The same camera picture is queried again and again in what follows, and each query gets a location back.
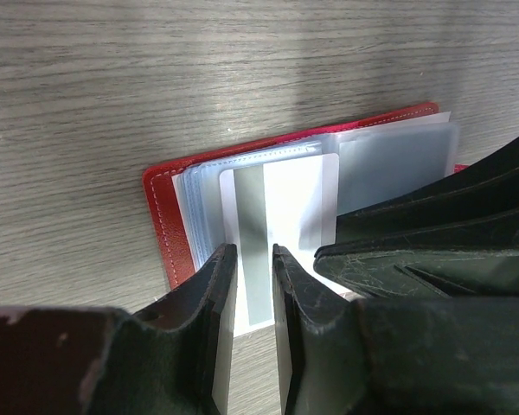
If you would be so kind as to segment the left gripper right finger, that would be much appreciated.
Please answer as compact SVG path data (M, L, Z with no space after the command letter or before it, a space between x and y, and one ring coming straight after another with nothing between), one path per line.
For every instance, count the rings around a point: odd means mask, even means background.
M272 289L285 414L519 414L519 298L356 299L283 246Z

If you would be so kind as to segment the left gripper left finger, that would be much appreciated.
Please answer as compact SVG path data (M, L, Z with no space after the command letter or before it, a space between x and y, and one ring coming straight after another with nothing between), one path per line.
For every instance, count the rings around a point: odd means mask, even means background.
M0 414L224 414L237 249L136 313L0 306Z

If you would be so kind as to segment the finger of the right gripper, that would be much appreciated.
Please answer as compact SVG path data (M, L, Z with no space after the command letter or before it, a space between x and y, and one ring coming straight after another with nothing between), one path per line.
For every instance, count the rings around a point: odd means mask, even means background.
M366 297L519 297L519 137L458 173L340 215L314 268Z

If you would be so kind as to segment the white credit card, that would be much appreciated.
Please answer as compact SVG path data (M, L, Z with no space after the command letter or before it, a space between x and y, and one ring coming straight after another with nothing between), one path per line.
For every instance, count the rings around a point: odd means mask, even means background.
M273 322L272 248L284 246L306 270L334 241L339 178L335 153L305 156L220 174L226 241L237 247L237 336Z

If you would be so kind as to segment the red leather card holder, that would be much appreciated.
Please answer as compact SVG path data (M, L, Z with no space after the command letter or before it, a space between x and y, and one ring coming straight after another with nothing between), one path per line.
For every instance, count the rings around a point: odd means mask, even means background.
M370 118L343 124L324 125L276 137L265 137L149 167L143 173L142 183L168 286L174 290L195 273L195 263L183 220L183 192L177 188L179 175L186 169L211 160L239 156L282 144L292 144L323 134L353 131L375 125L404 125L410 119L418 123L422 121L444 122L449 120L450 116L449 112L441 112L438 104L426 102Z

